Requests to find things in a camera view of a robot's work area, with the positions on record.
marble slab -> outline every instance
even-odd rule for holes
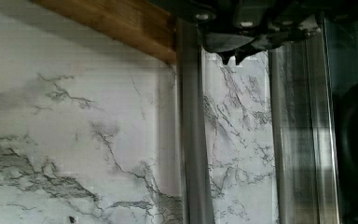
[[[0,224],[183,223],[175,76],[28,1],[0,1]]]
[[[203,53],[216,224],[279,223],[267,53],[236,66]]]

marble backsplash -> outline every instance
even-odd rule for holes
[[[266,62],[204,53],[218,224],[277,220]],[[0,224],[184,223],[177,92],[174,67],[0,0]]]
[[[267,53],[224,66],[204,52],[203,62],[216,223],[279,223]]]

